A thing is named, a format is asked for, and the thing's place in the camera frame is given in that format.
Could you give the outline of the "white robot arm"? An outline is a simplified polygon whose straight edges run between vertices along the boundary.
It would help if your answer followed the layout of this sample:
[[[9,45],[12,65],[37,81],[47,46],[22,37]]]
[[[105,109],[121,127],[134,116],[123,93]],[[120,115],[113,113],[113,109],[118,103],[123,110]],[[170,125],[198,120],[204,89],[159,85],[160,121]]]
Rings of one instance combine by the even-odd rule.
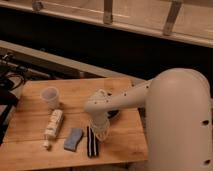
[[[139,107],[146,111],[149,171],[213,171],[212,99],[202,73],[173,68],[119,94],[100,89],[84,110],[103,141],[109,111]]]

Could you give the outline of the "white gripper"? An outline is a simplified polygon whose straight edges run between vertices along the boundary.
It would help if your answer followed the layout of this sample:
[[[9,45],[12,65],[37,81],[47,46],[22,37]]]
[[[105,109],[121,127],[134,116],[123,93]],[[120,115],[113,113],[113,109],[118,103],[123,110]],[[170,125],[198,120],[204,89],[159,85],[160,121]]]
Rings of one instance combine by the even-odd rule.
[[[108,136],[110,122],[105,113],[96,114],[91,117],[90,128],[99,141],[104,141]]]

